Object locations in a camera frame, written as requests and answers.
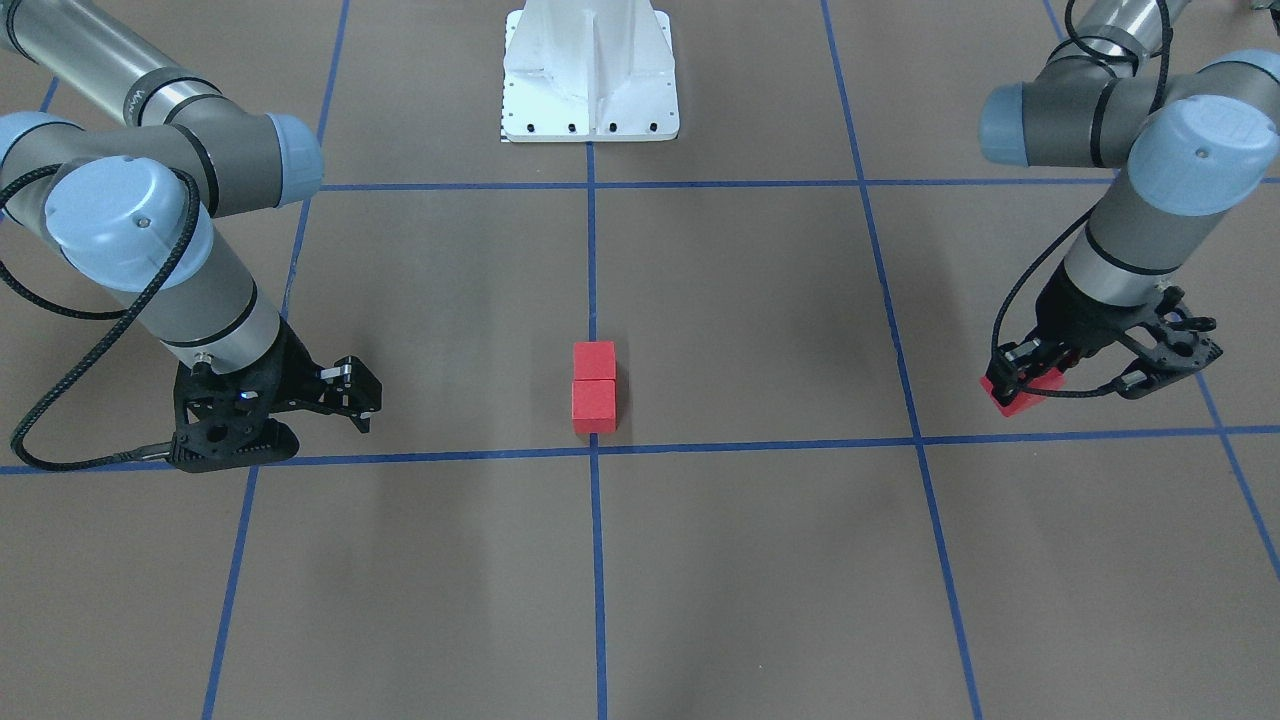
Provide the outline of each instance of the floor square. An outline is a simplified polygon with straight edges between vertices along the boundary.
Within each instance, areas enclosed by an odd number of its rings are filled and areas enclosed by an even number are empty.
[[[244,477],[0,478],[0,716],[198,716]]]
[[[928,455],[984,717],[1280,707],[1280,584],[1216,437]]]
[[[680,137],[599,143],[600,181],[855,176],[818,3],[653,6],[671,15]]]
[[[911,448],[600,460],[609,717],[968,717]]]
[[[512,0],[353,3],[334,86],[330,183],[584,182],[581,143],[507,143]]]
[[[586,260],[585,192],[321,193],[289,320],[316,363],[360,356],[384,409],[367,436],[285,416],[302,452],[582,445],[570,383],[588,333]]]
[[[599,337],[609,443],[910,436],[852,188],[611,190]]]
[[[1211,425],[1194,380],[1137,402],[1048,400],[1014,419],[1002,418],[978,387],[1001,301],[1039,251],[1105,191],[1101,184],[872,188],[925,436]],[[1027,283],[1005,320],[1002,342],[1021,340],[1036,325],[1034,300],[1052,266]],[[1068,389],[1093,389],[1132,359],[1117,346],[1107,348],[1066,374]]]
[[[595,717],[585,459],[264,469],[218,717]]]

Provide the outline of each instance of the red block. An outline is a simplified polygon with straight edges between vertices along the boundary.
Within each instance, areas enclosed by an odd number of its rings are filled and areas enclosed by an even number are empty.
[[[1039,405],[1041,402],[1048,400],[1043,395],[1019,392],[1018,397],[1015,397],[1012,402],[1010,402],[1009,405],[1001,405],[992,395],[991,380],[988,380],[987,377],[983,375],[980,382],[982,382],[982,388],[987,391],[988,396],[991,396],[991,401],[996,404],[996,410],[1000,410],[1000,414],[1004,415],[1005,418],[1012,418],[1014,415],[1021,413],[1023,410],[1027,410],[1028,407]],[[1048,373],[1044,373],[1043,375],[1028,383],[1028,387],[1033,387],[1037,389],[1062,389],[1062,386],[1065,384],[1066,384],[1066,377],[1062,375],[1061,370],[1053,368]]]
[[[618,429],[614,380],[573,380],[573,432],[612,433]]]
[[[618,379],[618,355],[612,341],[573,343],[575,380]]]

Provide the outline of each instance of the robotic arm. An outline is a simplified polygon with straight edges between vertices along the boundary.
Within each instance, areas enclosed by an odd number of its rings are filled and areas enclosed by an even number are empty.
[[[72,464],[26,451],[26,433],[91,354],[19,425],[18,456],[46,470],[164,459],[200,473],[297,454],[297,437],[273,413],[346,415],[369,432],[381,384],[355,356],[315,364],[211,220],[314,195],[324,161],[307,126],[247,114],[88,0],[0,0],[0,47],[47,67],[125,126],[86,132],[45,113],[0,118],[5,211],[129,307],[111,314],[124,318],[109,338],[137,316],[180,361],[168,443]]]
[[[1172,22],[1189,0],[1098,0],[1033,82],[997,88],[983,109],[988,160],[1119,168],[1098,204],[1028,270],[1080,229],[1036,302],[1037,325],[1000,343],[983,386],[1012,415],[1044,397],[1139,398],[1204,369],[1222,350],[1174,273],[1262,181],[1280,151],[1280,55],[1245,50],[1167,78]],[[1165,53],[1158,79],[1137,74]],[[1146,331],[1153,346],[1134,340]],[[1135,360],[1110,383],[1060,391],[1062,373],[1121,343]]]

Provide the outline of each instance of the grid line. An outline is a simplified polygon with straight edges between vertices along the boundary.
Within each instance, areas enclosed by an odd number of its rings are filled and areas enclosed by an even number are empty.
[[[586,143],[586,305],[588,340],[595,342],[596,318],[596,214],[595,143]],[[588,443],[591,488],[591,580],[595,594],[595,716],[609,717],[608,643],[604,615],[604,519],[600,509],[600,436],[591,433]]]
[[[707,179],[707,181],[608,181],[608,182],[383,182],[334,183],[320,192],[442,192],[477,190],[691,190],[691,188],[768,188],[768,187],[991,187],[1019,184],[1111,184],[1114,177],[1097,178],[835,178],[835,179]]]
[[[1009,445],[1034,442],[1106,442],[1119,439],[1161,439],[1185,437],[1217,437],[1226,433],[1231,437],[1266,437],[1280,434],[1280,425],[1235,425],[1221,430],[1207,428],[1137,428],[1129,430],[1064,430],[1043,433],[1001,433],[973,436],[922,436],[884,438],[832,438],[799,441],[740,441],[740,442],[689,442],[652,445],[605,445],[600,446],[602,456],[616,455],[673,455],[673,454],[718,454],[718,452],[764,452],[764,451],[805,451],[805,450],[864,450],[877,447],[910,447],[916,442],[927,447],[952,445]],[[461,462],[467,460],[536,460],[545,457],[586,457],[591,454],[588,446],[572,447],[531,447],[509,450],[449,450],[428,452],[390,452],[369,455],[302,455],[271,468],[307,468],[323,465],[390,465]],[[101,474],[127,471],[178,471],[164,462],[124,462],[108,468],[92,468],[72,474]],[[27,465],[0,465],[0,477],[5,475],[49,475]]]
[[[893,342],[893,352],[897,355],[899,379],[902,384],[902,398],[906,404],[908,419],[911,424],[911,441],[915,446],[915,459],[920,469],[920,480],[924,486],[924,497],[929,507],[929,521],[933,527],[933,541],[937,546],[938,564],[942,571],[942,583],[947,593],[947,605],[951,611],[951,625],[955,630],[956,650],[960,655],[960,664],[964,670],[965,688],[969,692],[969,706],[974,720],[982,720],[982,701],[978,696],[978,683],[973,673],[973,661],[969,657],[969,641],[964,629],[964,615],[960,611],[960,598],[956,593],[955,578],[951,573],[951,559],[947,552],[946,533],[942,528],[942,516],[938,511],[937,497],[933,492],[933,477],[929,470],[929,459],[924,450],[920,434],[920,420],[915,411],[915,398],[911,392],[911,378],[906,366],[906,354],[902,350],[902,338],[897,327],[897,318],[893,313],[893,295],[890,288],[888,273],[884,270],[884,256],[881,251],[879,234],[876,228],[876,214],[872,208],[870,191],[863,172],[863,158],[858,145],[858,131],[854,126],[854,114],[849,102],[849,90],[845,83],[845,72],[840,60],[840,49],[836,45],[836,29],[831,18],[831,6],[827,0],[820,0],[823,22],[827,26],[827,45],[831,50],[831,63],[836,74],[836,86],[840,91],[840,105],[845,114],[845,128],[849,132],[849,149],[854,158],[854,170],[859,179],[859,195],[861,195],[863,211],[867,215],[867,232],[872,245],[872,256],[876,260],[876,274],[879,279],[881,291],[884,296],[884,314],[888,319],[890,338]]]
[[[230,568],[227,570],[227,591],[223,593],[223,611],[218,619],[218,637],[214,641],[214,660],[209,666],[209,683],[205,685],[205,705],[201,720],[212,720],[214,706],[218,705],[218,685],[223,675],[223,659],[227,655],[227,638],[232,629],[232,611],[236,607],[236,589],[239,587],[239,570],[244,560],[244,541],[248,538],[248,519],[253,512],[253,497],[257,493],[257,468],[250,468],[244,483],[244,498],[241,501],[239,523],[236,525],[236,544],[232,548]]]
[[[351,0],[342,0],[338,14],[338,28],[334,31],[333,54],[329,60],[329,74],[325,79],[324,99],[320,101],[320,119],[316,123],[316,140],[324,146],[324,131],[329,122],[329,105],[333,101],[333,88],[338,78],[338,64],[342,60],[342,42],[347,32],[347,17],[351,12]],[[302,202],[298,213],[298,227],[293,238],[293,250],[289,256],[289,272],[284,282],[284,297],[280,301],[280,316],[289,318],[289,300],[293,292],[293,282],[298,274],[298,259],[302,255],[302,243],[306,238],[307,220],[311,215],[311,199]],[[250,519],[253,512],[253,497],[257,493],[259,468],[250,468],[248,478],[244,482],[244,501],[241,506],[239,523],[236,527],[236,546],[232,551],[232,562],[227,573],[227,592],[223,601],[223,612],[218,621],[218,637],[214,642],[214,657],[209,666],[209,684],[205,689],[205,705],[201,720],[212,720],[214,707],[218,702],[218,689],[221,682],[223,660],[227,653],[227,641],[230,634],[232,615],[236,609],[236,592],[239,588],[239,571],[244,559],[244,542],[248,537]]]
[[[1240,495],[1244,497],[1244,505],[1249,509],[1249,515],[1253,518],[1253,525],[1258,530],[1258,538],[1262,539],[1262,547],[1267,552],[1267,559],[1271,560],[1271,569],[1276,574],[1276,579],[1280,580],[1280,555],[1276,555],[1276,546],[1271,541],[1271,533],[1267,532],[1267,524],[1262,519],[1262,511],[1258,509],[1257,501],[1253,498],[1253,488],[1249,487],[1249,480],[1244,475],[1244,469],[1240,466],[1240,460],[1235,455],[1235,446],[1231,445],[1231,438],[1222,425],[1222,416],[1217,411],[1217,402],[1213,401],[1213,393],[1208,389],[1208,380],[1201,373],[1196,373],[1196,380],[1199,383],[1201,393],[1204,396],[1204,405],[1208,406],[1208,414],[1213,418],[1213,427],[1217,429],[1219,439],[1222,442],[1222,450],[1226,452],[1226,460],[1231,464],[1231,473],[1235,475],[1235,483],[1240,488]]]

